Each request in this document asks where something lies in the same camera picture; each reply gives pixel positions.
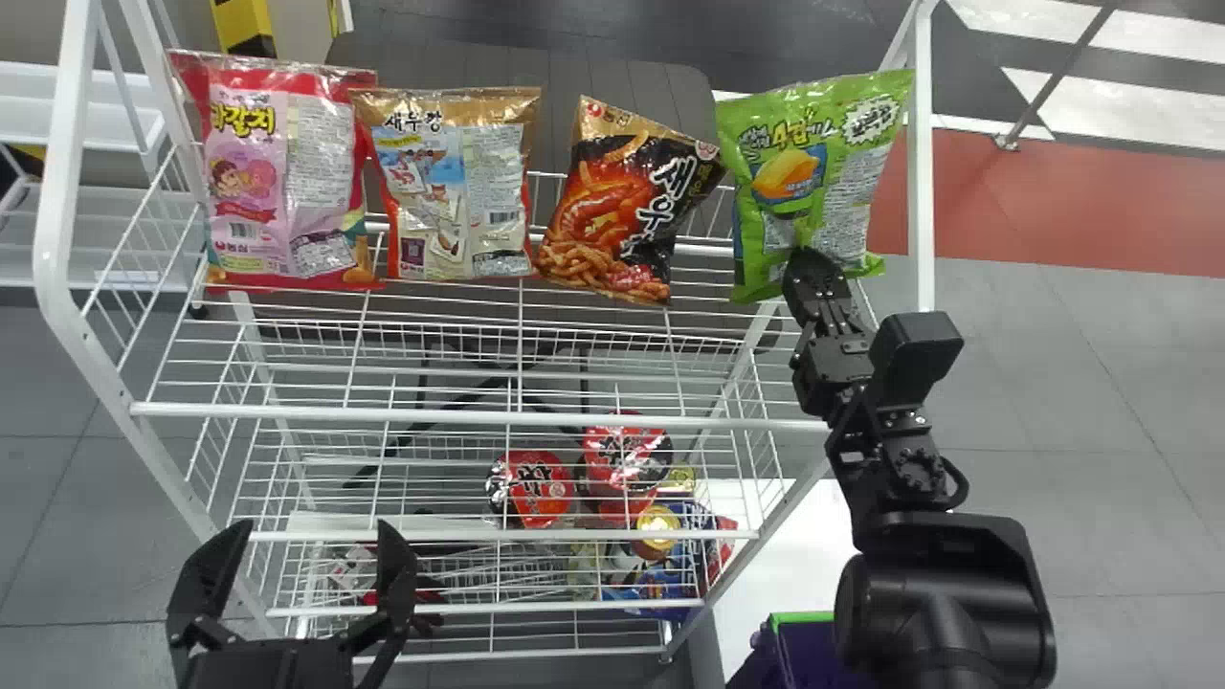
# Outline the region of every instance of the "red floor mat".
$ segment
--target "red floor mat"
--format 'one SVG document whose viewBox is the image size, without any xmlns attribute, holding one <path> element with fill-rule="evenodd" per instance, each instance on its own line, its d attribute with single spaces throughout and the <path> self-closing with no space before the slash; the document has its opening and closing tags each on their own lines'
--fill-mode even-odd
<svg viewBox="0 0 1225 689">
<path fill-rule="evenodd" d="M 1225 277 L 1225 161 L 936 130 L 936 254 Z M 872 208 L 869 246 L 907 253 L 905 141 Z"/>
</svg>

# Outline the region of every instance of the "green snack bag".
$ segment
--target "green snack bag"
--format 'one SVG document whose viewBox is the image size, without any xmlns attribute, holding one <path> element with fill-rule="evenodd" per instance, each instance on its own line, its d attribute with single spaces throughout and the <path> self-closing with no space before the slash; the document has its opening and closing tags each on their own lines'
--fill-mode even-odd
<svg viewBox="0 0 1225 689">
<path fill-rule="evenodd" d="M 715 103 L 723 162 L 736 175 L 733 302 L 779 295 L 795 246 L 848 276 L 884 272 L 867 251 L 869 211 L 913 77 L 839 76 Z"/>
</svg>

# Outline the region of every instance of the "cartoon character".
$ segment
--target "cartoon character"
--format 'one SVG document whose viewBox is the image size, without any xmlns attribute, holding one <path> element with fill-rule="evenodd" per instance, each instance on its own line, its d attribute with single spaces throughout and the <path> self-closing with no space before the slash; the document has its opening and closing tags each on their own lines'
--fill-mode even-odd
<svg viewBox="0 0 1225 689">
<path fill-rule="evenodd" d="M 241 196 L 246 189 L 246 180 L 238 166 L 225 158 L 217 158 L 212 164 L 213 195 L 221 199 L 233 199 Z"/>
<path fill-rule="evenodd" d="M 250 196 L 265 199 L 277 183 L 277 168 L 263 159 L 247 163 L 240 169 L 236 163 L 225 158 L 216 158 L 211 163 L 213 195 L 219 199 Z"/>
</svg>

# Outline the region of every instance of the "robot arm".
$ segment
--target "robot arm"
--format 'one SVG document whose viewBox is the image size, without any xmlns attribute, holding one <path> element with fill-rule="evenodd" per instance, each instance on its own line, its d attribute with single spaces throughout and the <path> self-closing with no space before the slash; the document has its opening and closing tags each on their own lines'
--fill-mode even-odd
<svg viewBox="0 0 1225 689">
<path fill-rule="evenodd" d="M 948 315 L 892 315 L 872 333 L 842 270 L 812 250 L 793 255 L 783 294 L 802 329 L 795 394 L 829 424 L 860 550 L 835 600 L 843 661 L 882 689 L 1047 687 L 1055 634 L 1024 528 L 948 511 L 969 483 L 922 408 L 962 349 Z"/>
<path fill-rule="evenodd" d="M 409 629 L 428 634 L 431 615 L 414 615 L 417 555 L 387 522 L 379 521 L 377 609 L 326 639 L 247 641 L 221 622 L 251 535 L 235 522 L 187 558 L 167 608 L 167 642 L 175 683 L 192 689 L 338 689 L 353 687 L 353 657 L 382 641 L 359 689 L 380 687 Z M 206 652 L 192 651 L 200 646 Z"/>
</svg>

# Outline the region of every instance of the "shrimp cracker bag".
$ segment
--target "shrimp cracker bag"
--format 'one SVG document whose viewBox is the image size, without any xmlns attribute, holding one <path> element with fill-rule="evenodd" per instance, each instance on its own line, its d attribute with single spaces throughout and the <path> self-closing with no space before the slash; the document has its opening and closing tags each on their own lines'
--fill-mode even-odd
<svg viewBox="0 0 1225 689">
<path fill-rule="evenodd" d="M 911 80 L 910 70 L 840 76 L 715 103 L 736 178 L 733 302 L 780 294 L 795 246 L 849 276 L 884 270 L 867 251 L 869 211 Z"/>
<path fill-rule="evenodd" d="M 349 87 L 375 72 L 168 51 L 200 112 L 212 286 L 375 282 Z"/>
<path fill-rule="evenodd" d="M 382 173 L 387 273 L 532 275 L 527 159 L 540 88 L 350 92 Z"/>
<path fill-rule="evenodd" d="M 668 304 L 676 227 L 724 167 L 719 148 L 583 96 L 570 174 L 537 267 L 551 282 Z"/>
</svg>

